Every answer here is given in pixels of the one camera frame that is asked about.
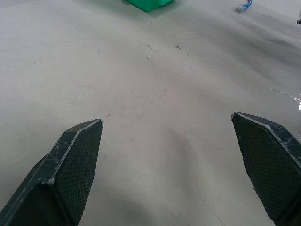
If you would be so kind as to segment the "clear tape strip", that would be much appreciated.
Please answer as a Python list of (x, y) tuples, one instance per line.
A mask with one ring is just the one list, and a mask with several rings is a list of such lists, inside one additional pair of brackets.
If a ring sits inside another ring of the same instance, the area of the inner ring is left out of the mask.
[(284, 92), (284, 91), (280, 91), (278, 89), (275, 89), (275, 88), (269, 88), (269, 90), (273, 91), (273, 92), (277, 92), (279, 94), (282, 94), (286, 97), (289, 97), (291, 99), (293, 99), (294, 101), (298, 102), (298, 110), (299, 112), (301, 112), (301, 94), (300, 94), (300, 97), (295, 97), (287, 92)]

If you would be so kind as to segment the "green plastic container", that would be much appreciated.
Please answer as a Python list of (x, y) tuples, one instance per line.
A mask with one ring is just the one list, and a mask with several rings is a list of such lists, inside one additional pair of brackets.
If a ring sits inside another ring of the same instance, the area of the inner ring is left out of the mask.
[(143, 10), (144, 12), (151, 12), (175, 0), (124, 0), (124, 1)]

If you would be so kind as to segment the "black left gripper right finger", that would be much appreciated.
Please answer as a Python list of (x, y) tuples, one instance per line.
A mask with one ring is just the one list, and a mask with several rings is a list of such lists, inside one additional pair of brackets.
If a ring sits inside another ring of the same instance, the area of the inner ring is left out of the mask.
[(282, 125), (234, 112), (245, 170), (276, 226), (301, 226), (301, 143)]

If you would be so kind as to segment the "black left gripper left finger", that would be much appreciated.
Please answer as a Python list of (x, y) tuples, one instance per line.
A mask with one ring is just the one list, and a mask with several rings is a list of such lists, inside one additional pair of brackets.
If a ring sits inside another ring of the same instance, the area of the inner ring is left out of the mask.
[(66, 130), (0, 211), (0, 226), (78, 226), (95, 176), (103, 121)]

